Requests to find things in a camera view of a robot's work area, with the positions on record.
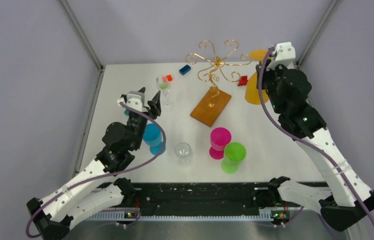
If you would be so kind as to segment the blue plastic wine glass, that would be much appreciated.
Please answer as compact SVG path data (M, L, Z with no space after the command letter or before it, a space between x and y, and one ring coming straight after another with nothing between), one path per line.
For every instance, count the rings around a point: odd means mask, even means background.
M157 155L163 146L161 130L153 123L147 124L143 134L143 141L149 146L150 153Z

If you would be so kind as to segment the yellow plastic wine glass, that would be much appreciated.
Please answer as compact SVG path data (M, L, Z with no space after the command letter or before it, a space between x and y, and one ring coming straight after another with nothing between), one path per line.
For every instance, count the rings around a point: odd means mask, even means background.
M249 53L249 57L251 60L258 61L258 67L262 64L262 61L266 55L267 50L259 49L254 50ZM259 70L249 78L249 81L246 85L246 92L245 92L245 100L252 105L261 105L265 104L269 101L269 97L265 91L262 92L263 94L263 101L259 98L257 82L258 82L258 73Z

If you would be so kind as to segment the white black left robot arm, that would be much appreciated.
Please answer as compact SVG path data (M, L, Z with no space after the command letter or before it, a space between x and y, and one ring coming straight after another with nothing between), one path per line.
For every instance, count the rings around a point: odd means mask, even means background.
M126 123L109 124L102 137L104 147L90 163L58 190L43 198L32 198L27 202L31 217L26 226L26 235L31 225L38 230L37 237L44 240L62 240L76 225L94 214L110 207L123 208L133 204L135 188L131 181L119 178L122 173L139 169L150 161L136 167L129 165L134 160L134 151L140 149L148 122L154 123L161 115L161 92L145 101L145 87L130 91L117 99L117 104L129 111Z

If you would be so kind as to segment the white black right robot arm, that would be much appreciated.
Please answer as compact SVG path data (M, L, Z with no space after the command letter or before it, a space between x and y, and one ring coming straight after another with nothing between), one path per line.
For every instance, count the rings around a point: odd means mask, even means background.
M365 184L334 143L326 122L307 103L311 84L304 72L278 65L256 66L257 89L268 95L278 119L274 125L310 157L328 185L327 190L288 177L269 182L268 200L274 206L298 204L321 215L342 232L374 210L374 190Z

